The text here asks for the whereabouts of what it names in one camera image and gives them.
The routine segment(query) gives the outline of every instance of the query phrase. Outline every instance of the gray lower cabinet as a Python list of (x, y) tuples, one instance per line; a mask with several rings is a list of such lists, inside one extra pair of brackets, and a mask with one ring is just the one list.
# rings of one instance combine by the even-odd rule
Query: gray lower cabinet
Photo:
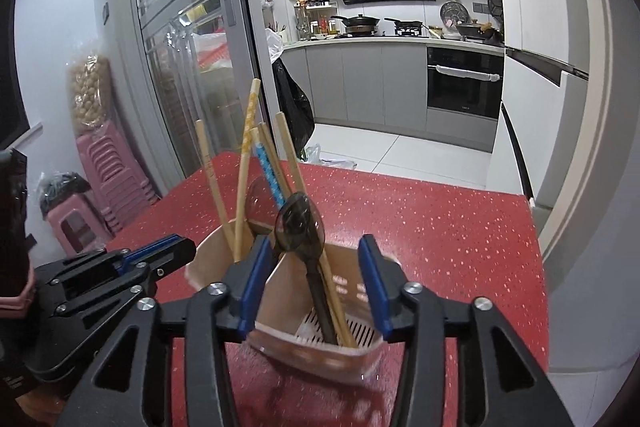
[(306, 49), (309, 80), (316, 117), (347, 120), (342, 73), (342, 46), (309, 46)]
[(385, 124), (382, 46), (347, 44), (342, 48), (347, 120)]
[(420, 44), (382, 46), (385, 125), (424, 131), (427, 124), (427, 49)]
[(309, 68), (306, 64), (306, 49), (296, 48), (286, 50), (281, 58), (291, 78), (293, 78), (295, 83), (300, 86), (300, 89), (304, 91), (309, 102), (311, 102), (311, 108), (313, 108), (314, 97), (311, 90), (311, 80), (309, 79)]

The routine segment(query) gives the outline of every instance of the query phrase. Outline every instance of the metal bolt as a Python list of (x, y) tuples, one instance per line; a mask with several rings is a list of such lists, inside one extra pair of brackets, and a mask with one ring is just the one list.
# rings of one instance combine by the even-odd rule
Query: metal bolt
[(422, 291), (422, 285), (419, 282), (408, 282), (404, 285), (404, 291), (416, 295)]
[(209, 295), (222, 295), (226, 292), (226, 284), (223, 282), (214, 282), (207, 287)]
[(482, 310), (483, 312), (489, 311), (491, 308), (494, 307), (494, 303), (492, 303), (488, 298), (486, 297), (478, 297), (475, 301), (474, 301), (474, 306), (476, 308), (478, 308), (479, 310)]
[(150, 310), (155, 305), (156, 305), (156, 301), (154, 301), (151, 297), (143, 297), (136, 304), (138, 309), (143, 312)]

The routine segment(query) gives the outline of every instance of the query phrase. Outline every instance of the built-in oven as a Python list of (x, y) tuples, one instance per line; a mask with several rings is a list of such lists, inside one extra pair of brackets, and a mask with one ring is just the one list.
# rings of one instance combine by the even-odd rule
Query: built-in oven
[(428, 46), (429, 139), (486, 152), (494, 148), (504, 56)]
[(498, 120), (504, 57), (428, 49), (427, 106)]

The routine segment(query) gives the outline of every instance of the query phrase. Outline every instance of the spoon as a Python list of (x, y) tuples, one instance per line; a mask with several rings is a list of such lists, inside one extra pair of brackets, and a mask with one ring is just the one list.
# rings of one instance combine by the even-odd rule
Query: spoon
[(337, 346), (334, 323), (324, 293), (318, 262), (324, 248), (324, 226), (318, 209), (303, 192), (292, 194), (276, 218), (275, 235), (283, 251), (293, 251), (306, 267), (306, 281), (316, 308), (322, 337)]

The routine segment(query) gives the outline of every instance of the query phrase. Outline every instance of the red speckled tabletop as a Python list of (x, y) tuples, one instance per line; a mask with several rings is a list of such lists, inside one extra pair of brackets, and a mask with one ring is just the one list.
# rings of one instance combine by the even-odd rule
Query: red speckled tabletop
[[(235, 213), (239, 156), (213, 160), (230, 215)], [(356, 248), (375, 235), (383, 253), (401, 262), (410, 280), (462, 301), (489, 297), (498, 304), (544, 369), (548, 324), (542, 259), (526, 200), (368, 172), (303, 165), (308, 193), (324, 220), (326, 240)], [(260, 174), (252, 160), (251, 182)], [(202, 170), (174, 188), (108, 247), (138, 248), (169, 233), (198, 245), (220, 225)], [(161, 302), (193, 294), (182, 270), (159, 283)], [(387, 426), (402, 345), (385, 346), (378, 369), (361, 386), (333, 384), (272, 363), (246, 345), (227, 354), (243, 427)], [(183, 343), (174, 347), (174, 426), (186, 425)], [(455, 344), (447, 341), (446, 427), (456, 423)]]

